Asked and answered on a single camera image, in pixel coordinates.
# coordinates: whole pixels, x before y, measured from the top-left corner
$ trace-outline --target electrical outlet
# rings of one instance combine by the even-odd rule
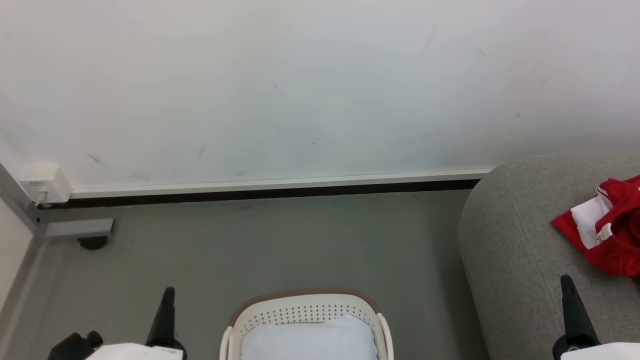
[[[46,192],[43,204],[67,202],[71,196],[71,184],[56,165],[29,168],[20,179],[20,185],[34,202],[38,202]]]

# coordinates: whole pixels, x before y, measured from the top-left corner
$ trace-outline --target cable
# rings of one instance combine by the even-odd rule
[[[38,195],[38,201],[36,201],[36,206],[40,205],[45,200],[47,200],[47,195],[48,194],[49,193],[47,193],[47,192],[40,192],[40,195]]]

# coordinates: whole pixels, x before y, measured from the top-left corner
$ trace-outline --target red and white jersey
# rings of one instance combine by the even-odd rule
[[[605,181],[595,197],[552,224],[603,272],[640,274],[640,176]]]

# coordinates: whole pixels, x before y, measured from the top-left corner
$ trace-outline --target basket rim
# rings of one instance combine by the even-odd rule
[[[366,303],[369,306],[371,306],[371,308],[376,314],[381,313],[380,308],[375,303],[375,301],[373,301],[373,299],[370,298],[367,294],[359,290],[345,289],[345,288],[298,289],[298,290],[279,291],[276,293],[265,294],[265,295],[257,296],[245,301],[242,305],[240,305],[238,309],[236,309],[235,313],[231,316],[231,320],[229,320],[229,326],[231,327],[235,326],[236,321],[240,317],[240,314],[242,314],[244,310],[247,310],[251,305],[257,304],[259,302],[281,299],[284,297],[294,297],[294,296],[302,296],[302,295],[324,295],[324,294],[353,295],[366,301]]]

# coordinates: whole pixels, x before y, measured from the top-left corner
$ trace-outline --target white cloth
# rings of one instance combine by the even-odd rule
[[[602,237],[596,234],[596,223],[612,208],[607,193],[600,188],[597,192],[598,196],[571,208],[571,216],[578,227],[580,239],[587,249],[602,243]]]
[[[324,323],[259,325],[242,341],[242,360],[377,360],[371,328],[344,315]]]

